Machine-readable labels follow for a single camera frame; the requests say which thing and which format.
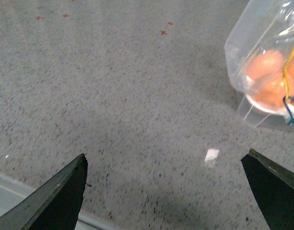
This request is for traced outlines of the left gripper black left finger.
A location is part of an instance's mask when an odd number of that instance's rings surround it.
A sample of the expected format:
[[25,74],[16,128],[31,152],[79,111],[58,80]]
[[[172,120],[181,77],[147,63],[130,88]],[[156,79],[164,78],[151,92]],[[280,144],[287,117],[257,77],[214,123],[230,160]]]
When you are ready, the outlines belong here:
[[88,162],[80,154],[0,217],[0,230],[73,230],[82,207]]

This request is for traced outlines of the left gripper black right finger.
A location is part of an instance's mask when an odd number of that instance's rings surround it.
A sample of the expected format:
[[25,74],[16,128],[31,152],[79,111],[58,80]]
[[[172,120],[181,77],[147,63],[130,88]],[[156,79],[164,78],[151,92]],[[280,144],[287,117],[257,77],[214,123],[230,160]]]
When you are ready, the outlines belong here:
[[241,162],[269,228],[294,230],[294,173],[254,149]]

